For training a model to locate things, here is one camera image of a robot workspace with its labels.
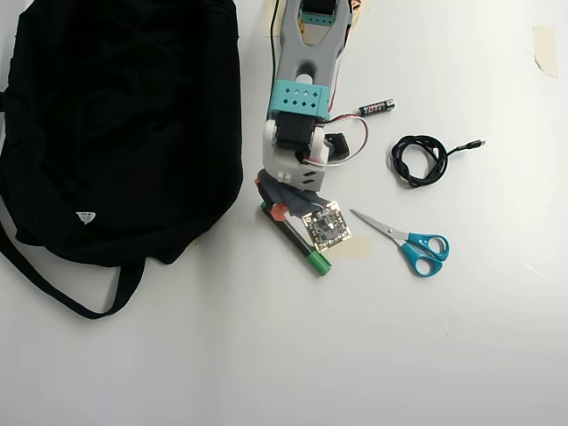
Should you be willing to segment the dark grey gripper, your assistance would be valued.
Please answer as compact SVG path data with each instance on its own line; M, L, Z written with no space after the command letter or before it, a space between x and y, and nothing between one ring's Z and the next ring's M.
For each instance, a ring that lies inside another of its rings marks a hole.
M324 209L329 201L313 191L297 189L280 183L266 170L260 170L255 179L256 189L262 199L261 210L275 222L284 222L287 213L302 217L308 213Z

